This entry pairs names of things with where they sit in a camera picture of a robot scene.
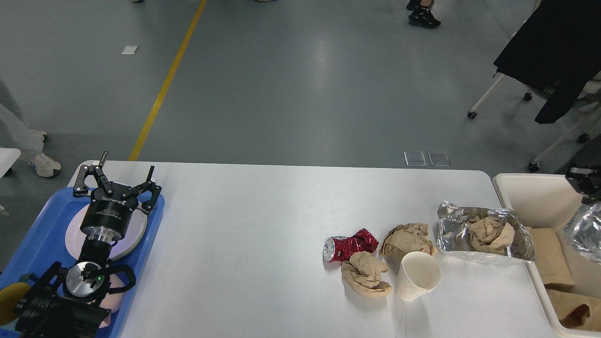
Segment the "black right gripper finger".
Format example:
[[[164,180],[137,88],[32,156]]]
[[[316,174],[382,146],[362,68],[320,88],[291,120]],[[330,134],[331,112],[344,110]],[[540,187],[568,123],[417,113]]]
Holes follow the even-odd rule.
[[[571,163],[565,179],[578,194],[583,195],[582,203],[592,205],[601,199],[601,167]]]

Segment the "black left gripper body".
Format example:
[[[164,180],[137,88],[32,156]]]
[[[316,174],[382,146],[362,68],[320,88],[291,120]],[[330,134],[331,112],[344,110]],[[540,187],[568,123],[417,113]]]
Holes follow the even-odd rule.
[[[138,199],[130,196],[124,200],[110,197],[92,197],[80,230],[85,234],[85,246],[108,246],[122,240],[127,233]]]

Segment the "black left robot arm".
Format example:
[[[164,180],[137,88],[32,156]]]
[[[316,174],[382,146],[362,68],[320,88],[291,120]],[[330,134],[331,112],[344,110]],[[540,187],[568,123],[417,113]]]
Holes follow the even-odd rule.
[[[114,338],[156,237],[164,207],[149,169],[131,187],[82,164],[54,193],[1,276],[1,336]]]

